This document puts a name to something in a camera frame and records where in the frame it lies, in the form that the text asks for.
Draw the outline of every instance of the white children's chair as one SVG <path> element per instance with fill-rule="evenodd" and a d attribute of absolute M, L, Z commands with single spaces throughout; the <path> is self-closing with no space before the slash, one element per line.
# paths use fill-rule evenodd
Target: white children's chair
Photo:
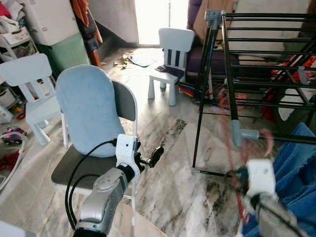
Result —
<path fill-rule="evenodd" d="M 50 142 L 50 138 L 42 130 L 47 123 L 46 119 L 51 119 L 61 114 L 60 106 L 55 96 L 55 89 L 48 78 L 52 70 L 48 58 L 45 54 L 34 54 L 18 58 L 0 64 L 0 76 L 10 86 L 19 86 L 26 100 L 26 122 L 31 126 L 36 140 L 45 146 Z M 36 93 L 35 99 L 29 90 L 33 88 Z M 62 128 L 64 146 L 67 147 L 67 129 L 63 114 Z"/>
<path fill-rule="evenodd" d="M 185 81 L 185 55 L 190 51 L 194 39 L 194 32 L 191 30 L 181 30 L 175 28 L 159 29 L 160 46 L 164 50 L 163 64 L 167 67 L 177 68 L 184 71 L 180 81 Z M 154 70 L 149 75 L 148 98 L 155 98 L 154 80 L 160 81 L 160 87 L 166 88 L 169 84 L 169 105 L 176 104 L 175 83 L 178 78 L 169 73 L 158 72 Z"/>

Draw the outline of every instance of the toy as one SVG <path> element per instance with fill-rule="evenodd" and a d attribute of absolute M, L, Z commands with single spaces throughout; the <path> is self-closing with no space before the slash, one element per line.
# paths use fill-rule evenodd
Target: toy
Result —
<path fill-rule="evenodd" d="M 26 136 L 27 135 L 27 132 L 20 129 L 19 127 L 8 127 L 7 130 L 3 133 L 3 135 L 7 134 L 7 133 L 10 133 L 10 132 L 18 132 L 18 133 L 21 133 L 22 135 Z M 15 144 L 21 144 L 22 143 L 22 140 L 21 138 L 18 136 L 18 135 L 8 135 L 8 136 L 5 136 L 2 138 L 3 142 L 6 144 L 6 145 L 10 145 L 12 143 L 15 143 Z"/>

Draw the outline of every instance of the black cable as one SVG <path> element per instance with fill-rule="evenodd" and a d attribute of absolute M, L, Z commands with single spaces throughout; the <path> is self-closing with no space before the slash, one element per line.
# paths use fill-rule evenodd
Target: black cable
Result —
<path fill-rule="evenodd" d="M 78 183 L 86 178 L 86 177 L 90 177 L 90 176 L 94 176 L 94 177 L 100 177 L 100 175 L 97 174 L 85 174 L 83 176 L 81 176 L 80 178 L 77 179 L 77 181 L 75 181 L 73 187 L 71 188 L 70 194 L 69 194 L 69 210 L 70 210 L 70 214 L 72 216 L 73 222 L 76 225 L 77 224 L 77 220 L 76 220 L 76 216 L 74 214 L 74 210 L 73 210 L 73 193 L 75 191 L 76 186 L 78 185 Z"/>
<path fill-rule="evenodd" d="M 65 194 L 65 208 L 66 208 L 66 213 L 67 213 L 67 217 L 68 217 L 68 220 L 69 220 L 69 223 L 72 227 L 73 230 L 75 230 L 76 228 L 76 225 L 72 219 L 72 216 L 70 214 L 70 211 L 69 211 L 69 200 L 68 200 L 68 192 L 69 192 L 69 189 L 70 189 L 70 185 L 71 185 L 71 182 L 74 178 L 74 175 L 75 175 L 75 172 L 77 171 L 79 165 L 89 156 L 91 155 L 92 152 L 94 152 L 96 149 L 98 149 L 99 147 L 105 145 L 105 144 L 108 144 L 108 143 L 111 143 L 113 146 L 116 146 L 117 144 L 117 139 L 113 139 L 111 141 L 106 141 L 106 142 L 102 142 L 100 143 L 99 145 L 97 145 L 96 147 L 94 147 L 88 154 L 86 154 L 78 163 L 77 165 L 75 166 L 73 172 L 71 173 L 71 176 L 69 178 L 69 181 L 68 181 L 68 184 L 67 184 L 67 188 L 66 188 L 66 194 Z"/>
<path fill-rule="evenodd" d="M 300 231 L 299 231 L 299 229 L 298 229 L 297 227 L 292 226 L 291 223 L 289 223 L 288 221 L 285 221 L 285 220 L 283 219 L 283 217 L 281 217 L 279 214 L 275 213 L 273 210 L 271 210 L 271 209 L 268 208 L 267 206 L 263 205 L 261 202 L 258 202 L 258 204 L 260 205 L 260 208 L 266 209 L 267 211 L 271 212 L 271 213 L 272 213 L 274 216 L 276 216 L 281 222 L 283 222 L 284 224 L 286 224 L 288 228 L 290 228 L 292 231 L 294 231 L 294 232 L 297 234 L 297 236 L 299 236 L 299 237 L 304 237 L 304 236 L 300 233 Z"/>

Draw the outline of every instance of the wall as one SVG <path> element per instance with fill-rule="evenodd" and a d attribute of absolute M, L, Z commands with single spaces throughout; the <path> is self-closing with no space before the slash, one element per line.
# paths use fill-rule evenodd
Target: wall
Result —
<path fill-rule="evenodd" d="M 126 42 L 138 42 L 134 0 L 90 0 L 94 20 Z"/>

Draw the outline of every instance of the marble floor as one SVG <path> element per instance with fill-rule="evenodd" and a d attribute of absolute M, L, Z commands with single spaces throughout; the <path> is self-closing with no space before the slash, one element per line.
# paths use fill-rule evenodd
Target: marble floor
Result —
<path fill-rule="evenodd" d="M 134 53 L 150 55 L 156 62 L 147 68 L 129 65 L 126 69 L 113 67 L 113 62 L 128 49 L 117 49 L 104 60 L 104 70 L 113 80 L 125 83 L 135 94 L 138 103 L 138 131 L 141 153 L 148 157 L 159 145 L 165 152 L 155 168 L 142 173 L 137 186 L 136 210 L 140 215 L 170 237 L 234 236 L 239 222 L 236 195 L 227 189 L 222 178 L 192 173 L 194 142 L 198 121 L 198 104 L 181 93 L 176 94 L 177 105 L 168 106 L 168 88 L 162 90 L 155 83 L 156 98 L 147 98 L 148 75 L 162 64 L 161 49 L 137 49 Z M 215 111 L 216 107 L 206 106 Z M 259 115 L 255 109 L 243 113 Z M 228 161 L 221 132 L 220 116 L 205 115 L 202 121 L 197 167 L 225 172 Z M 243 127 L 275 129 L 273 124 L 259 119 L 252 123 L 242 118 Z M 26 157 L 16 174 L 0 193 L 0 220 L 37 234 L 38 237 L 71 237 L 73 232 L 64 208 L 64 192 L 54 188 L 50 175 L 65 152 L 60 118 L 54 118 L 45 129 L 51 142 L 41 147 L 24 121 L 14 123 L 29 135 Z M 128 133 L 131 124 L 124 122 Z M 7 125 L 1 124 L 3 130 Z M 233 153 L 235 167 L 240 165 Z M 85 196 L 74 195 L 78 212 Z M 124 228 L 116 217 L 115 228 Z M 122 232 L 118 236 L 127 236 Z"/>

